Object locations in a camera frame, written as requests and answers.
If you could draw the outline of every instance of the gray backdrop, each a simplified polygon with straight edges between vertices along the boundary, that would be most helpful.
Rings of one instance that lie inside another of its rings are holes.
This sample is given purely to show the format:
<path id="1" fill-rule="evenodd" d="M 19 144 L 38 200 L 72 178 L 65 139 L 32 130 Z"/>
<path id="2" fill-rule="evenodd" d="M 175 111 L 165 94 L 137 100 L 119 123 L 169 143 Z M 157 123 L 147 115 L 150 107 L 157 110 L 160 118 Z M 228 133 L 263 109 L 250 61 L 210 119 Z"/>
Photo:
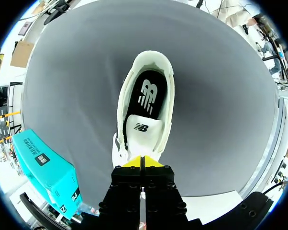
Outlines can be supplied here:
<path id="1" fill-rule="evenodd" d="M 240 191 L 268 141 L 276 89 L 233 29 L 169 0 L 102 0 L 51 22 L 30 61 L 26 129 L 72 163 L 86 203 L 111 182 L 119 92 L 134 58 L 157 50 L 175 78 L 173 125 L 160 162 L 182 196 Z"/>

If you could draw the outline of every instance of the black insole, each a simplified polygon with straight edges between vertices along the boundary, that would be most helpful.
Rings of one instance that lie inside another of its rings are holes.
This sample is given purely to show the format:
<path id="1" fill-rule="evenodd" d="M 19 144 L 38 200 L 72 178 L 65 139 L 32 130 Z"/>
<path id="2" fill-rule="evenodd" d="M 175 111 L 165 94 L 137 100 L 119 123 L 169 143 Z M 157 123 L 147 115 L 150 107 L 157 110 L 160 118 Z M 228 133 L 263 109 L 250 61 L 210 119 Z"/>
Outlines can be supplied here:
<path id="1" fill-rule="evenodd" d="M 163 74 L 148 70 L 135 81 L 127 110 L 127 116 L 139 115 L 157 119 L 166 95 L 167 84 Z"/>

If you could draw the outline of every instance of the teal box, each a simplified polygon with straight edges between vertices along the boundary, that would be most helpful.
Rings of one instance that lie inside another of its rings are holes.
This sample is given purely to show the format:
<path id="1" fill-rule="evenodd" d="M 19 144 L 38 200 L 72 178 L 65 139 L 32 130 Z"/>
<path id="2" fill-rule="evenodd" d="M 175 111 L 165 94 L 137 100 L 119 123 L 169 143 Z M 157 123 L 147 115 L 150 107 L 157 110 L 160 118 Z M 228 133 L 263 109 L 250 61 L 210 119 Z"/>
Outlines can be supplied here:
<path id="1" fill-rule="evenodd" d="M 29 181 L 55 210 L 71 219 L 82 203 L 74 166 L 52 151 L 32 130 L 12 136 L 12 143 Z"/>

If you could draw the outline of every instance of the white sneaker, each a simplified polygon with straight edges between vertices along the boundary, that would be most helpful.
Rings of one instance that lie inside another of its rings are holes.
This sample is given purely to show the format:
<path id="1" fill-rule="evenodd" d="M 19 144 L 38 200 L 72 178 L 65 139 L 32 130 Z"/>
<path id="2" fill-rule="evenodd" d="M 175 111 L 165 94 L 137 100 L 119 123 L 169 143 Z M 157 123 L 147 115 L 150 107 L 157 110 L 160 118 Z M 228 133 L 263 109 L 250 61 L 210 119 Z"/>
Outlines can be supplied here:
<path id="1" fill-rule="evenodd" d="M 113 137 L 113 166 L 138 156 L 159 161 L 172 125 L 175 85 L 166 56 L 144 51 L 134 60 L 122 86 Z"/>

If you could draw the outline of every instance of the shoe tongue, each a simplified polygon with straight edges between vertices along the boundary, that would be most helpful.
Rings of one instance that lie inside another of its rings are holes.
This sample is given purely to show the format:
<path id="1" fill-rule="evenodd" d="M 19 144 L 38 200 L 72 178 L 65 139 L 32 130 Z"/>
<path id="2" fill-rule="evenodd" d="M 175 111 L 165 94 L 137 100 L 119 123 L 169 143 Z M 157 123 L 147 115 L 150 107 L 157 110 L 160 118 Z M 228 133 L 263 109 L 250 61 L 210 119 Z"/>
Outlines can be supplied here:
<path id="1" fill-rule="evenodd" d="M 130 159 L 138 156 L 150 155 L 154 150 L 160 134 L 163 122 L 148 117 L 130 115 L 126 124 L 126 135 Z"/>

